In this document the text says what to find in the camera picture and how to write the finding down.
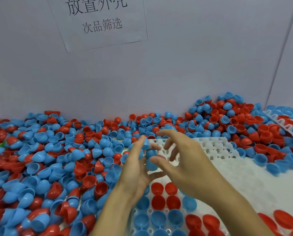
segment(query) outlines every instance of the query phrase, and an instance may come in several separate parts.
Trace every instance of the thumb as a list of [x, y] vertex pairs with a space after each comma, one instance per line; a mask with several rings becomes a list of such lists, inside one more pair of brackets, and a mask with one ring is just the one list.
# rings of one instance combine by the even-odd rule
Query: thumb
[[175, 167], [170, 164], [168, 162], [168, 160], [166, 160], [165, 158], [163, 157], [160, 157], [160, 156], [152, 156], [150, 158], [150, 162], [154, 163], [155, 165], [157, 165], [159, 168], [162, 169], [162, 171], [164, 171], [164, 173], [169, 177], [171, 178], [174, 170], [175, 170]]

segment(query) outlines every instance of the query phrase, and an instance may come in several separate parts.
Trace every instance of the white egg tray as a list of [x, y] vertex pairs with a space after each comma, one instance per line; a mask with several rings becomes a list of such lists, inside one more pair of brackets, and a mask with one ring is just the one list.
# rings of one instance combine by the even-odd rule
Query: white egg tray
[[[218, 169], [218, 171], [226, 178], [228, 182], [231, 183], [232, 186], [235, 187], [252, 205], [256, 212], [261, 212], [267, 215], [272, 215], [273, 211], [277, 209], [277, 199], [276, 197], [267, 191], [264, 187], [262, 180], [260, 180], [254, 173], [253, 169], [246, 164], [244, 158], [239, 157], [239, 153], [233, 148], [231, 143], [227, 142], [226, 138], [194, 138], [195, 141], [198, 141], [203, 150], [205, 151], [207, 157], [210, 158], [214, 166]], [[171, 151], [175, 147], [174, 144], [169, 148], [169, 150], [164, 150], [164, 144], [166, 139], [152, 139], [149, 140], [150, 143], [156, 143], [162, 149], [158, 151], [159, 155], [163, 155], [165, 158], [169, 158]], [[179, 163], [179, 154], [177, 155], [176, 159], [172, 162], [174, 166], [177, 166]], [[164, 176], [160, 179], [156, 179], [153, 182], [160, 182], [164, 187], [167, 183], [171, 182], [168, 176]], [[167, 198], [167, 193], [164, 191], [162, 194], [163, 197]], [[150, 202], [153, 198], [153, 194], [150, 190], [148, 193], [148, 198]], [[183, 213], [184, 217], [188, 214], [182, 205], [182, 193], [178, 190], [177, 196], [180, 198], [181, 207], [180, 211]], [[207, 204], [196, 200], [197, 202], [197, 209], [189, 214], [194, 214], [200, 217], [202, 220], [202, 216], [204, 214], [211, 214], [216, 216], [220, 220], [220, 230], [227, 236], [230, 234], [228, 233], [226, 227], [224, 226], [223, 222], [216, 214], [216, 212]], [[164, 209], [164, 213], [168, 214], [168, 209]], [[131, 218], [129, 218], [129, 236], [133, 236], [137, 229], [134, 226], [134, 217], [138, 214], [137, 210], [134, 208], [132, 210]], [[168, 234], [171, 235], [172, 232], [175, 230], [174, 228], [170, 227], [168, 223], [166, 224], [165, 230], [167, 230]], [[180, 228], [181, 230], [185, 231], [188, 235], [189, 230], [184, 222], [184, 224]], [[153, 234], [155, 228], [152, 226], [150, 220], [150, 227], [148, 228], [148, 232], [150, 235]], [[207, 230], [202, 225], [202, 231], [207, 235]]]
[[291, 124], [285, 125], [284, 119], [278, 119], [278, 114], [272, 114], [271, 110], [265, 110], [264, 113], [274, 120], [278, 125], [280, 125], [285, 131], [289, 132], [293, 136], [293, 126]]

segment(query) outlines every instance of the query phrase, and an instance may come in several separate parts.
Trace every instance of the left hand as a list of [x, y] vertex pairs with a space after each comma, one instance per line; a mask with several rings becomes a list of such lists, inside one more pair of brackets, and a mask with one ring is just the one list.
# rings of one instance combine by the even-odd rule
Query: left hand
[[[119, 189], [127, 196], [131, 207], [133, 207], [143, 196], [145, 188], [153, 180], [166, 175], [163, 171], [148, 174], [145, 167], [145, 156], [139, 161], [139, 154], [144, 140], [145, 136], [141, 136], [139, 140], [133, 144], [117, 183]], [[150, 146], [151, 149], [154, 150], [161, 149], [161, 147], [155, 143], [151, 143]]]

